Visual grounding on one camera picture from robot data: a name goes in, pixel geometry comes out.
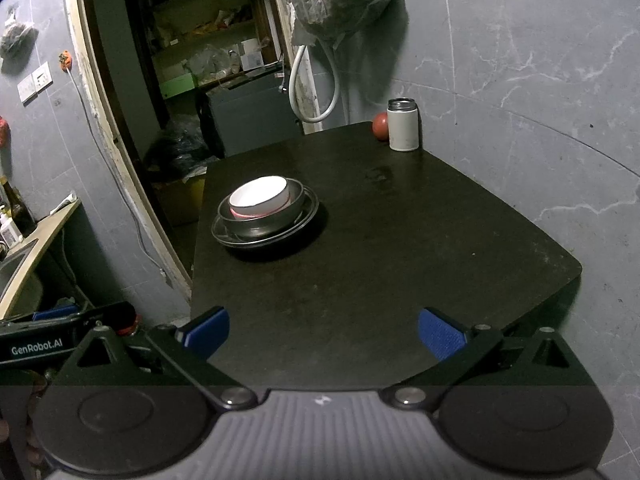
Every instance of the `screw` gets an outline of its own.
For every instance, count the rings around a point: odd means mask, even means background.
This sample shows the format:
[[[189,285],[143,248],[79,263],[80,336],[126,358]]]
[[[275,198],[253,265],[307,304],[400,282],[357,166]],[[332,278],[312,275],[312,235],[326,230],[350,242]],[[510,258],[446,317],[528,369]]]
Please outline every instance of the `screw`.
[[[47,368],[44,371],[44,378],[47,380],[48,384],[51,384],[53,380],[56,378],[58,371],[55,368]]]
[[[242,386],[233,386],[222,392],[221,398],[222,402],[229,406],[240,406],[250,402],[254,398],[254,394]]]
[[[419,402],[423,402],[423,400],[426,398],[427,395],[424,393],[424,391],[413,386],[407,386],[405,388],[396,390],[396,400],[400,402],[400,404],[404,404],[405,406],[418,404]]]

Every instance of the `metal plate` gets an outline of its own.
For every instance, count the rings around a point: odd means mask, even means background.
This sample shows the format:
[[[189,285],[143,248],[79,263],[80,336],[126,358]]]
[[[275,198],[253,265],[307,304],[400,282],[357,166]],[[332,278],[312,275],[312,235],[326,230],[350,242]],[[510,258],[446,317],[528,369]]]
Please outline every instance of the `metal plate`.
[[[213,234],[213,237],[225,247],[246,250],[266,247],[281,240],[285,240],[311,222],[318,212],[318,208],[320,206],[318,196],[313,192],[313,190],[306,186],[304,187],[303,192],[305,194],[305,202],[302,206],[302,212],[294,224],[282,232],[266,238],[243,238],[230,232],[222,221],[222,218],[220,218],[220,216],[216,216],[216,219],[211,226],[211,234]]]

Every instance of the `countertop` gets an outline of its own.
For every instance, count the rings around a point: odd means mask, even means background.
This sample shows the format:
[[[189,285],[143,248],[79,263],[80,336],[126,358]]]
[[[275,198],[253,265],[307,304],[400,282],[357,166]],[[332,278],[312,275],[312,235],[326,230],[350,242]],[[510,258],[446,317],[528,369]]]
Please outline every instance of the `countertop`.
[[[218,203],[267,174],[312,188],[317,218],[279,248],[220,246]],[[580,272],[480,185],[424,150],[394,152],[360,123],[209,166],[191,309],[229,310],[229,340],[211,362],[248,385],[383,385],[434,364],[417,337],[421,308],[504,328]]]
[[[12,306],[14,306],[14,303],[18,299],[18,296],[24,286],[25,280],[38,266],[38,263],[42,259],[42,255],[49,248],[53,239],[60,232],[60,229],[62,229],[68,218],[79,205],[80,200],[78,199],[63,207],[57,213],[40,220],[33,233],[27,236],[21,243],[11,248],[7,257],[17,253],[17,251],[34,240],[37,240],[33,249],[31,249],[18,268],[14,278],[11,280],[11,283],[9,283],[9,287],[0,301],[0,319],[11,310]]]

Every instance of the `wooden counter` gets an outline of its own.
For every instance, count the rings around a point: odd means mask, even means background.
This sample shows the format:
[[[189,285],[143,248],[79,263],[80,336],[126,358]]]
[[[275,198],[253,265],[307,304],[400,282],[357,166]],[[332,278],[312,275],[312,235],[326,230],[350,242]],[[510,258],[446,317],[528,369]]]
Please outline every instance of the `wooden counter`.
[[[49,248],[53,239],[60,232],[60,229],[62,229],[68,218],[79,205],[80,200],[78,199],[72,204],[63,207],[52,216],[47,216],[42,219],[38,222],[36,230],[33,233],[9,251],[7,257],[17,253],[21,248],[34,240],[37,240],[34,247],[18,268],[14,278],[11,280],[11,283],[9,283],[2,300],[0,300],[0,318],[3,318],[6,313],[11,310],[12,306],[14,306],[27,278],[38,266],[38,263],[42,259],[42,255]]]

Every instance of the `red object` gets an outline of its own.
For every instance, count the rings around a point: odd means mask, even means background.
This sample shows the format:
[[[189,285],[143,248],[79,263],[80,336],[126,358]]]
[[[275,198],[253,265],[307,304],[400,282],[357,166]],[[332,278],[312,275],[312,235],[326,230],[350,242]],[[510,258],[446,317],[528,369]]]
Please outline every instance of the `red object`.
[[[0,117],[0,148],[6,146],[9,141],[9,123]]]
[[[242,213],[239,213],[238,211],[236,211],[232,207],[229,207],[229,209],[231,209],[231,214],[233,216],[235,216],[236,218],[249,220],[249,219],[253,219],[253,218],[263,218],[265,216],[272,215],[272,214],[274,214],[274,213],[286,208],[290,204],[291,204],[291,198],[289,198],[289,200],[287,200],[287,202],[284,205],[281,205],[280,207],[274,209],[273,211],[269,211],[268,213],[265,213],[264,215],[243,215]]]
[[[136,314],[136,320],[133,322],[133,325],[127,326],[126,328],[121,328],[120,330],[116,330],[116,334],[122,337],[126,337],[136,333],[141,320],[142,316],[140,316],[140,314]]]
[[[371,129],[377,140],[382,142],[389,140],[389,126],[386,123],[386,112],[380,112],[373,118]]]
[[[71,70],[71,65],[73,63],[73,60],[71,59],[71,54],[69,53],[68,50],[65,50],[64,52],[60,53],[60,55],[58,56],[58,60],[60,62],[60,68],[62,69],[62,72],[67,72],[68,70]]]

